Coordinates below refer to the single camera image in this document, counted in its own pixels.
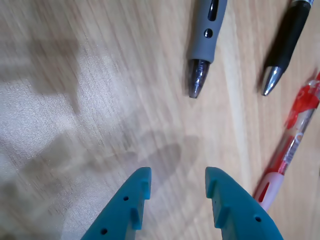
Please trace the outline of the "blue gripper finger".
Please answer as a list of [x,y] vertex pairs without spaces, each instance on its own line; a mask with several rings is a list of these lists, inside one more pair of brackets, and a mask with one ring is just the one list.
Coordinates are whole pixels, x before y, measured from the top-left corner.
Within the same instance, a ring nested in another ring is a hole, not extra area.
[[151,197],[152,170],[137,169],[101,211],[83,240],[134,240],[142,229],[145,200]]
[[212,202],[214,227],[221,230],[223,240],[283,239],[267,212],[222,169],[205,169],[205,192]]

